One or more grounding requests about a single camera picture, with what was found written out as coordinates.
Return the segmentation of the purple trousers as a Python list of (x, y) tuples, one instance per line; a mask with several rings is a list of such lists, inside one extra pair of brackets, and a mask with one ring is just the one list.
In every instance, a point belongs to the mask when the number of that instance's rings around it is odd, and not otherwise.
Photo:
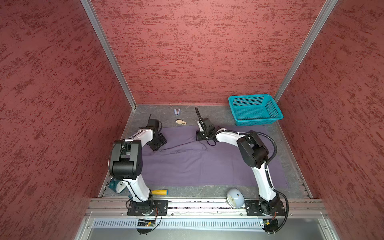
[(197, 126), (164, 128), (164, 146), (157, 151), (143, 147), (142, 176), (148, 187), (257, 185), (238, 147), (197, 141), (197, 130)]

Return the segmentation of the teal plastic basket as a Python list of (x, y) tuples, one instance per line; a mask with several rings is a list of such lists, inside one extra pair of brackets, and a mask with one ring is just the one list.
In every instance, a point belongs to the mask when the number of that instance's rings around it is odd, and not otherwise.
[(284, 118), (270, 95), (230, 96), (228, 101), (236, 126), (270, 125)]

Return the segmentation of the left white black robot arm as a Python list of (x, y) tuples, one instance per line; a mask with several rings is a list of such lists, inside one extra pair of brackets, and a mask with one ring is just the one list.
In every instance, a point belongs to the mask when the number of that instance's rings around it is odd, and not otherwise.
[(157, 151), (167, 143), (161, 133), (162, 127), (159, 120), (149, 118), (147, 125), (133, 136), (113, 143), (109, 160), (110, 175), (126, 185), (132, 196), (131, 203), (145, 216), (151, 215), (156, 207), (151, 190), (142, 177), (142, 148), (148, 145), (152, 151)]

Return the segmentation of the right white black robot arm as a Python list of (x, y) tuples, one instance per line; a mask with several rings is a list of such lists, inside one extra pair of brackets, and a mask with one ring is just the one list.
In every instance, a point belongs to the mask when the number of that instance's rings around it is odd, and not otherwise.
[(281, 200), (269, 173), (269, 163), (277, 154), (277, 145), (273, 139), (255, 131), (240, 133), (218, 129), (208, 118), (201, 116), (198, 108), (195, 111), (199, 126), (197, 141), (206, 140), (208, 143), (226, 143), (238, 147), (243, 161), (252, 169), (258, 184), (260, 211), (266, 216), (276, 212)]

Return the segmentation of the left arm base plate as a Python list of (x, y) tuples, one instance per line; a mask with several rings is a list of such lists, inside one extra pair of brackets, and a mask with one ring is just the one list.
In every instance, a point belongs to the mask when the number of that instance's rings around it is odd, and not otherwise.
[(168, 211), (168, 200), (153, 200), (149, 202), (130, 201), (127, 207), (128, 216), (166, 216)]

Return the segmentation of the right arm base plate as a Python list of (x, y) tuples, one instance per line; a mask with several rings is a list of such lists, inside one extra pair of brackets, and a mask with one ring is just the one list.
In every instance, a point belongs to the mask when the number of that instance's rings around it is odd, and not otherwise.
[(245, 201), (247, 216), (256, 217), (282, 217), (286, 215), (286, 209), (281, 200), (277, 201)]

